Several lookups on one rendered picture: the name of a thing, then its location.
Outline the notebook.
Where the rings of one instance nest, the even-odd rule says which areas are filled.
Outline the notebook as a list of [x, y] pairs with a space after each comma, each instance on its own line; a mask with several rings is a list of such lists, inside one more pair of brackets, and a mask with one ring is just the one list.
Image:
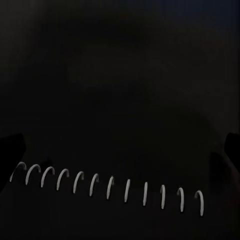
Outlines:
[[0, 240], [224, 240], [221, 203], [200, 190], [191, 198], [19, 165], [0, 193]]

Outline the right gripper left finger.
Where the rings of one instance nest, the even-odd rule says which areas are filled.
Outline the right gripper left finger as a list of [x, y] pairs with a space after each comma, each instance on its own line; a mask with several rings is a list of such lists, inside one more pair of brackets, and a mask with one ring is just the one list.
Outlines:
[[0, 193], [26, 152], [22, 133], [0, 138]]

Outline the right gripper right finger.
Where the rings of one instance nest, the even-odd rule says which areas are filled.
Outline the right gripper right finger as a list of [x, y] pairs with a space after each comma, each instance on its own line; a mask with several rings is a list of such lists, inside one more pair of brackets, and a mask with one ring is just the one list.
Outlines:
[[240, 135], [228, 133], [224, 151], [240, 173]]

